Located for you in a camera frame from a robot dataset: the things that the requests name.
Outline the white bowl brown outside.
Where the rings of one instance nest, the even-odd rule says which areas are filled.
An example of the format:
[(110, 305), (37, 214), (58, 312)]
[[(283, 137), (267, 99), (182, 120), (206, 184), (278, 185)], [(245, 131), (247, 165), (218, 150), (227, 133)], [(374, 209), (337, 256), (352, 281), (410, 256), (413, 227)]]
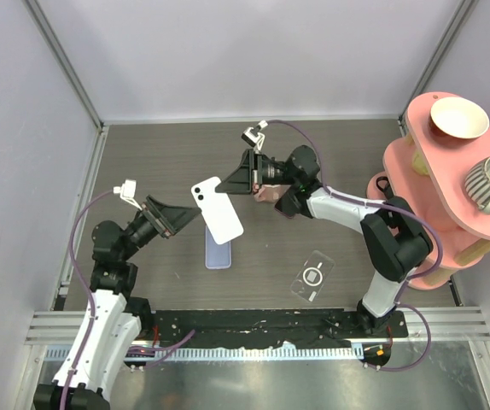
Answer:
[(490, 128), (486, 111), (463, 97), (444, 97), (429, 111), (429, 134), (442, 146), (457, 148), (476, 141)]

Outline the clear magsafe phone case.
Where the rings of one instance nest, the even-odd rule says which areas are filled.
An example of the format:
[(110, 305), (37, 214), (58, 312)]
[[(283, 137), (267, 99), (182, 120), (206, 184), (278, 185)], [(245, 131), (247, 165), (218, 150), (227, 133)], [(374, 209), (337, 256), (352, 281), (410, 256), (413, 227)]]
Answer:
[(327, 255), (315, 250), (296, 275), (290, 291), (307, 302), (313, 302), (334, 270), (335, 262)]

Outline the dark green mug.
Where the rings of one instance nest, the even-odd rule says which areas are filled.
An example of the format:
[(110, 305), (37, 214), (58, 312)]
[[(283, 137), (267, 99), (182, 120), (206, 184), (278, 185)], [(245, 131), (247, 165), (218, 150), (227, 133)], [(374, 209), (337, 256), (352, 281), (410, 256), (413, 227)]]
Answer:
[(376, 178), (376, 188), (386, 199), (389, 200), (394, 197), (394, 192), (387, 176), (382, 175)]

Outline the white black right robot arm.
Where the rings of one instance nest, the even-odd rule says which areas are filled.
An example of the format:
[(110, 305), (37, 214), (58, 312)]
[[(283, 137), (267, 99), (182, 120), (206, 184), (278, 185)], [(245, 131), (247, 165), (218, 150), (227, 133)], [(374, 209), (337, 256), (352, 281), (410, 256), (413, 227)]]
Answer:
[(375, 272), (358, 302), (357, 325), (365, 336), (377, 337), (387, 329), (406, 280), (434, 245), (405, 199), (370, 202), (343, 194), (324, 185), (319, 172), (316, 153), (306, 145), (294, 149), (286, 161), (246, 149), (238, 168), (215, 190), (247, 195), (263, 185), (284, 185), (287, 190), (275, 203), (280, 214), (325, 220), (360, 233)]

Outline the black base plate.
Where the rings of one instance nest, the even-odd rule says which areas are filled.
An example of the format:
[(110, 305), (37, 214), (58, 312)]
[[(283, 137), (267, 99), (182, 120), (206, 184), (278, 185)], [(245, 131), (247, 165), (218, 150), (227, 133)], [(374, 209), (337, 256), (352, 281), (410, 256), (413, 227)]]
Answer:
[(157, 310), (153, 313), (160, 345), (180, 342), (191, 349), (268, 349), (285, 342), (298, 349), (349, 347), (353, 339), (406, 338), (405, 315), (388, 319), (366, 318), (343, 308)]

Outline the purple phone black screen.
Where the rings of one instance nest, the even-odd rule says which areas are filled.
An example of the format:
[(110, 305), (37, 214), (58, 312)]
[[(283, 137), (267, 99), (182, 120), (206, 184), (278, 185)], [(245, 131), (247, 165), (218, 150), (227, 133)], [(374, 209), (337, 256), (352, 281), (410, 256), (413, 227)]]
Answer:
[(307, 206), (308, 195), (295, 187), (289, 187), (276, 202), (275, 209), (285, 217), (292, 219), (296, 215), (311, 217)]

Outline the pink tiered wooden shelf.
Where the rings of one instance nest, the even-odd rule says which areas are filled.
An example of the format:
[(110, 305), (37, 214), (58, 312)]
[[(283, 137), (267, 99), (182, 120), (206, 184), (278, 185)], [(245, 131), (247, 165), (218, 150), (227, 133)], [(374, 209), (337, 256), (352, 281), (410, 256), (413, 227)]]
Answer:
[[(441, 240), (418, 268), (420, 278), (410, 282), (417, 290), (442, 286), (490, 252), (490, 215), (477, 208), (464, 188), (468, 171), (490, 156), (490, 128), (469, 142), (434, 133), (430, 109), (446, 96), (434, 91), (415, 97), (405, 112), (407, 134), (391, 142), (382, 157), (382, 174), (393, 193), (405, 198)], [(438, 251), (442, 261), (434, 268)]]

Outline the lilac phone case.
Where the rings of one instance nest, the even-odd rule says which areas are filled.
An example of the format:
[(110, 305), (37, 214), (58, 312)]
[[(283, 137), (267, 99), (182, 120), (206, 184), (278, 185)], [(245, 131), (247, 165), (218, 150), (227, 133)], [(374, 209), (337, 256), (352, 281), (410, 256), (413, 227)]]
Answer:
[(231, 242), (217, 244), (205, 228), (205, 267), (208, 270), (224, 270), (231, 267)]

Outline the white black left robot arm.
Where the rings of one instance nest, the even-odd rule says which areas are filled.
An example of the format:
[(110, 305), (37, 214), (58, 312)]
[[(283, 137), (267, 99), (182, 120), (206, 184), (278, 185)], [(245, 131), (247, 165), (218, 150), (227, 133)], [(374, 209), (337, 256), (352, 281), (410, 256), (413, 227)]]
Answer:
[(90, 279), (81, 282), (88, 300), (85, 315), (59, 371), (36, 388), (35, 408), (110, 407), (132, 342), (147, 339), (155, 324), (149, 301), (131, 294), (138, 268), (130, 259), (155, 237), (175, 236), (200, 213), (197, 207), (170, 206), (147, 196), (126, 227), (112, 220), (94, 227), (94, 268)]

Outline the white phone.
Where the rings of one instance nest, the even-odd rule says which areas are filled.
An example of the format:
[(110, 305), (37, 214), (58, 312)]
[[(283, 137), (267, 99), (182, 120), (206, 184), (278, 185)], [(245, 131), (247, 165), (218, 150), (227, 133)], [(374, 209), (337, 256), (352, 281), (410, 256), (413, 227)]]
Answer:
[(213, 241), (218, 245), (228, 243), (244, 233), (229, 196), (216, 191), (220, 183), (221, 179), (213, 176), (194, 184), (190, 189)]

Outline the pink mug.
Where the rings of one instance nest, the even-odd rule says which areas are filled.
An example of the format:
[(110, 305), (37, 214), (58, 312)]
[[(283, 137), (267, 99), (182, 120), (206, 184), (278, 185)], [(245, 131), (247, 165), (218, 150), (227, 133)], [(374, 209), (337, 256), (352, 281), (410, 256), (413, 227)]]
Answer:
[(269, 185), (263, 184), (259, 186), (254, 193), (256, 202), (277, 202), (287, 191), (287, 185)]

